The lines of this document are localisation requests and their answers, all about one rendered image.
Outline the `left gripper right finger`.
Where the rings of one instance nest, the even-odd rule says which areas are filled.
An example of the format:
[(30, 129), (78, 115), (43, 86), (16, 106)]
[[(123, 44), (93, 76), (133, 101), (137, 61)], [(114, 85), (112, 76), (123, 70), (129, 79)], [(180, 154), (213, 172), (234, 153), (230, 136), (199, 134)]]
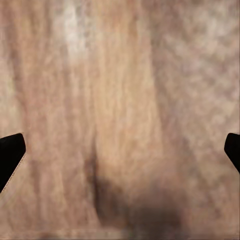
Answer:
[(224, 151), (240, 173), (240, 135), (229, 133), (224, 146)]

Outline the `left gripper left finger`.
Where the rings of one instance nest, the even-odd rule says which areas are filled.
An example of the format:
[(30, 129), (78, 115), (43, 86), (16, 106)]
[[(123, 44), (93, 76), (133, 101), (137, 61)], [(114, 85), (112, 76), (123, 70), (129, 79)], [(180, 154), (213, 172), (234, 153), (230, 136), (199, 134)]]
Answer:
[(0, 193), (26, 152), (23, 134), (0, 138)]

